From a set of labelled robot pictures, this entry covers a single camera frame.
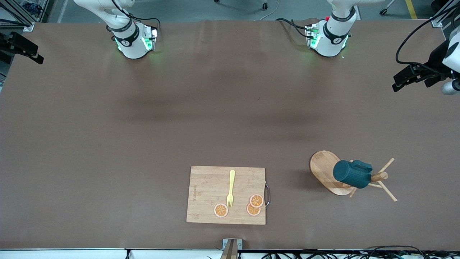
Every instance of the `green led light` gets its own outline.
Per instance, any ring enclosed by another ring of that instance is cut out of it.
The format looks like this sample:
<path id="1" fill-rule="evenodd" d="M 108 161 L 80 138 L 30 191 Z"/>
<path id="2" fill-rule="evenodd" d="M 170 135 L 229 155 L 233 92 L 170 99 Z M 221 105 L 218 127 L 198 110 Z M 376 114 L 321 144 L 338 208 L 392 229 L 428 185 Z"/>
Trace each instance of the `green led light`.
<path id="1" fill-rule="evenodd" d="M 116 38 L 115 38 L 115 42 L 116 42 L 116 44 L 117 44 L 117 46 L 118 46 L 118 49 L 121 51 L 120 44 L 118 43 L 118 40 L 117 40 Z"/>
<path id="2" fill-rule="evenodd" d="M 320 39 L 321 35 L 318 33 L 313 39 L 311 39 L 311 47 L 316 48 Z"/>
<path id="3" fill-rule="evenodd" d="M 345 48 L 346 40 L 348 40 L 348 36 L 344 39 L 344 44 L 342 45 L 342 48 Z"/>
<path id="4" fill-rule="evenodd" d="M 147 50 L 151 50 L 151 49 L 152 49 L 152 41 L 151 41 L 151 40 L 149 40 L 148 38 L 145 39 L 145 38 L 142 37 L 142 42 L 144 43 L 145 48 L 146 48 Z"/>

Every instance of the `wooden mug stand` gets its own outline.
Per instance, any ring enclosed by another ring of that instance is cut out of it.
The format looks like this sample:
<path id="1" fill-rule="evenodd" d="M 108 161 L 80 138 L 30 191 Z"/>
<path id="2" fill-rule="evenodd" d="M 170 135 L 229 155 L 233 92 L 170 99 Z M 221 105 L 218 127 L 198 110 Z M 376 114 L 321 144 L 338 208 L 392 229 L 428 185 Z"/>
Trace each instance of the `wooden mug stand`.
<path id="1" fill-rule="evenodd" d="M 392 158 L 380 171 L 371 177 L 371 182 L 368 186 L 383 189 L 393 201 L 398 201 L 396 197 L 388 190 L 383 184 L 382 180 L 388 178 L 388 174 L 385 172 L 386 168 L 393 163 L 395 159 Z M 334 166 L 340 159 L 330 151 L 319 151 L 316 152 L 310 159 L 310 171 L 318 180 L 326 187 L 331 193 L 335 195 L 350 195 L 353 197 L 357 188 L 351 185 L 339 182 L 334 178 L 333 170 Z"/>

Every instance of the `white cable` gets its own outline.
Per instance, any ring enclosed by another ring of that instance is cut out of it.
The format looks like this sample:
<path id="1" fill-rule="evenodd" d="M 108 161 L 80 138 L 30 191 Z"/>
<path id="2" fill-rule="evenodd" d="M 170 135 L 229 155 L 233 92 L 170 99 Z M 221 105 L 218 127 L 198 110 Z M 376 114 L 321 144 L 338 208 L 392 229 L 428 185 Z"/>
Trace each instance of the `white cable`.
<path id="1" fill-rule="evenodd" d="M 277 9 L 278 9 L 278 6 L 280 6 L 280 0 L 278 0 L 278 4 L 276 5 L 276 8 L 273 10 L 273 12 L 265 15 L 264 17 L 262 17 L 259 21 L 262 21 L 263 19 L 267 18 L 268 16 L 272 15 Z"/>

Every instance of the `wooden cutting board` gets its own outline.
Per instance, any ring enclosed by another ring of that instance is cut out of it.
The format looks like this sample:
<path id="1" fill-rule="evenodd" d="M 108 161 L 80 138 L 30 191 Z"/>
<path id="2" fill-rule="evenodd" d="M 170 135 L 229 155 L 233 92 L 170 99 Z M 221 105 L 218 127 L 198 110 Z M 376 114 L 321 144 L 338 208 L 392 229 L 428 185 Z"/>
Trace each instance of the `wooden cutting board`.
<path id="1" fill-rule="evenodd" d="M 219 203 L 227 204 L 230 170 L 235 170 L 233 206 L 227 216 L 219 218 L 214 214 L 214 207 Z M 264 190 L 265 168 L 192 166 L 187 222 L 265 225 L 265 206 L 257 216 L 246 212 L 249 198 L 253 194 L 263 197 Z"/>

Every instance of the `floor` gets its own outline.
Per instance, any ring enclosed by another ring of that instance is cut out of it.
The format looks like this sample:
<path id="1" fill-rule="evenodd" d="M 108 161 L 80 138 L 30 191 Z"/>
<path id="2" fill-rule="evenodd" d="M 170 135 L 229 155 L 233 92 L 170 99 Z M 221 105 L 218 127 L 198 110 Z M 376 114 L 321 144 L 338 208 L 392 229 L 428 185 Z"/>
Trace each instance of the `floor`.
<path id="1" fill-rule="evenodd" d="M 396 0 L 382 17 L 379 11 L 390 1 L 375 5 L 361 5 L 363 20 L 410 19 L 408 3 L 413 3 L 417 18 L 429 18 L 434 14 L 431 0 Z M 201 20 L 259 20 L 272 12 L 276 0 L 268 0 L 268 10 L 262 10 L 262 0 L 137 0 L 129 12 L 137 17 L 156 17 L 162 22 L 193 22 Z M 323 18 L 331 13 L 326 0 L 280 0 L 278 9 L 267 20 L 289 18 L 304 20 Z M 48 19 L 51 23 L 97 23 L 97 16 L 75 4 L 73 0 L 55 0 Z"/>

